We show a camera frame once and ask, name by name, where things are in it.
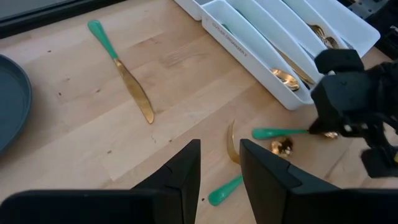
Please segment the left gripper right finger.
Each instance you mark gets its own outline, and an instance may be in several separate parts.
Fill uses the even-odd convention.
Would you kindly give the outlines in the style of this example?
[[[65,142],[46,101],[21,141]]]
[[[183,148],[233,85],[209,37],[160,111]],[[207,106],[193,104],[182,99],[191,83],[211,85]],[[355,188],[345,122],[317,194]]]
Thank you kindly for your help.
[[[337,224],[329,193],[338,187],[267,149],[240,140],[244,185],[257,224]]]

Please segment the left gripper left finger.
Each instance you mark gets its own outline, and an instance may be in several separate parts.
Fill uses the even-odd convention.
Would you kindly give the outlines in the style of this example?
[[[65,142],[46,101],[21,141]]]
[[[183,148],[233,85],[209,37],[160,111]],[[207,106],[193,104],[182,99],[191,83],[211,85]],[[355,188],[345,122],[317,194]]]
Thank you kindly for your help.
[[[201,141],[191,140],[131,190],[132,224],[195,224],[201,182]]]

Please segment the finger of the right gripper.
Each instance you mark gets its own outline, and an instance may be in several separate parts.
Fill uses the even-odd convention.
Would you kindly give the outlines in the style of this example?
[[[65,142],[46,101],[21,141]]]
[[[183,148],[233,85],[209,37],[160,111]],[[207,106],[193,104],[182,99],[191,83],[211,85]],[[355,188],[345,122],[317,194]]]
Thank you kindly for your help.
[[[314,59],[317,70],[326,75],[330,72],[363,72],[364,64],[354,49],[328,49]]]
[[[311,92],[318,118],[308,132],[361,137],[359,127],[374,108],[376,88],[376,79],[365,73],[324,76]]]

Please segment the white plastic cutlery organizer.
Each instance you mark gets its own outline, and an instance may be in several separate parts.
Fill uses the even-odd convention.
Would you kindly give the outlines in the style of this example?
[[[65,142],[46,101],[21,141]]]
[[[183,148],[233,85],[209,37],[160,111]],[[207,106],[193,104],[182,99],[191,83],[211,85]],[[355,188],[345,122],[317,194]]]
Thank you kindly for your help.
[[[270,69],[293,77],[304,72],[307,83],[322,79],[314,58],[327,47],[309,28],[320,26],[340,48],[365,55],[380,33],[338,0],[174,0],[213,36],[285,108],[313,104],[303,81],[288,89]]]

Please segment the dark grey plate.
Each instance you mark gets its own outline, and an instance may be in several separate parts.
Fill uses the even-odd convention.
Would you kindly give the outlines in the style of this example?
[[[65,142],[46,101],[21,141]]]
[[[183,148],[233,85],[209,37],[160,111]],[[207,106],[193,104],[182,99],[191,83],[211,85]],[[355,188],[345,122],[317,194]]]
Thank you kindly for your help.
[[[0,54],[0,154],[19,137],[31,106],[29,77],[15,61]]]

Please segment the black aluminium table frame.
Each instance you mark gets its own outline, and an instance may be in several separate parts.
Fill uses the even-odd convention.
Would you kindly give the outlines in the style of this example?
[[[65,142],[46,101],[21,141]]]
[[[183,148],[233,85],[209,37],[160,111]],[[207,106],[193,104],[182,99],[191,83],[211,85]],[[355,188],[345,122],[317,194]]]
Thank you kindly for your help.
[[[0,0],[0,39],[126,0]]]

